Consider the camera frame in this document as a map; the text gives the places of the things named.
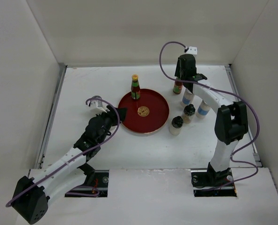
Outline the green label sauce bottle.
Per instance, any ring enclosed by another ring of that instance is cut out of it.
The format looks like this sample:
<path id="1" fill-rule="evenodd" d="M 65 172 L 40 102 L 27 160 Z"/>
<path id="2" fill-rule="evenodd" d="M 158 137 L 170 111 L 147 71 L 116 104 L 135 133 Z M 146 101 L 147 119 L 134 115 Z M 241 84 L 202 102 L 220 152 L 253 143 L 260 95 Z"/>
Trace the green label sauce bottle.
<path id="1" fill-rule="evenodd" d="M 134 100 L 138 100 L 140 98 L 140 86 L 138 75 L 132 75 L 131 97 Z"/>
<path id="2" fill-rule="evenodd" d="M 174 83 L 173 92 L 175 94 L 180 94 L 182 92 L 182 88 L 183 88 L 183 83 L 176 80 Z"/>

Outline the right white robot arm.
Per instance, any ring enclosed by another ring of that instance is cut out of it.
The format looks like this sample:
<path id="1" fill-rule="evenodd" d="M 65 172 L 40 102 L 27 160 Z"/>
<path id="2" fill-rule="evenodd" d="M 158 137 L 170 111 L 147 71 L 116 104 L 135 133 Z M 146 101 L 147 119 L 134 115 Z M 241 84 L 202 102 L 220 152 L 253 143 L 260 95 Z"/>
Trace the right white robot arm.
<path id="1" fill-rule="evenodd" d="M 231 153 L 248 131 L 247 107 L 242 101 L 235 102 L 223 96 L 205 75 L 197 73 L 192 54 L 178 57 L 175 76 L 216 113 L 214 132 L 218 140 L 215 152 L 206 172 L 192 173 L 192 185 L 197 188 L 220 186 L 230 175 Z"/>

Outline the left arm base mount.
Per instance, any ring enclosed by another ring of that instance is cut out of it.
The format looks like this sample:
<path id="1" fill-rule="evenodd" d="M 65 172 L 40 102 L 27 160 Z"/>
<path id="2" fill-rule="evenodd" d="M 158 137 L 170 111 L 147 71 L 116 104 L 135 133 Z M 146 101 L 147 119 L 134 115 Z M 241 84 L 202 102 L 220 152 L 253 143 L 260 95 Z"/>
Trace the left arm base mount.
<path id="1" fill-rule="evenodd" d="M 109 185 L 109 170 L 95 170 L 88 164 L 80 167 L 86 175 L 82 185 L 65 194 L 65 197 L 107 197 Z"/>

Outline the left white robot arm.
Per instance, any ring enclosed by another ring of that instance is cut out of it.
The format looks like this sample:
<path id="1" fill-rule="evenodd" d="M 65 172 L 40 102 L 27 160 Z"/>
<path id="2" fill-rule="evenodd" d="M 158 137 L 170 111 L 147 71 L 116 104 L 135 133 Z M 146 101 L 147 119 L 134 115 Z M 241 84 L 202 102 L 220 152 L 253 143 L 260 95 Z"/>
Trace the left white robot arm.
<path id="1" fill-rule="evenodd" d="M 13 207 L 30 225 L 37 223 L 52 201 L 74 187 L 89 187 L 94 183 L 95 170 L 88 164 L 112 137 L 110 129 L 126 118 L 126 108 L 112 108 L 91 118 L 85 132 L 73 147 L 57 162 L 32 178 L 23 176 L 16 184 Z"/>

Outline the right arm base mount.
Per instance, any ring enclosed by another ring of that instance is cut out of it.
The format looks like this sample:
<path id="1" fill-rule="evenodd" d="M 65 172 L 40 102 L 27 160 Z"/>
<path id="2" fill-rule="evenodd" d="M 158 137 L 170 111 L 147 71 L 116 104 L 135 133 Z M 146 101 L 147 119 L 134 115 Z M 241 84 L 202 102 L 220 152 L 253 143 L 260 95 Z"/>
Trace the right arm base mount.
<path id="1" fill-rule="evenodd" d="M 191 183 L 195 197 L 236 197 L 230 168 L 216 172 L 210 164 L 206 171 L 192 171 Z"/>

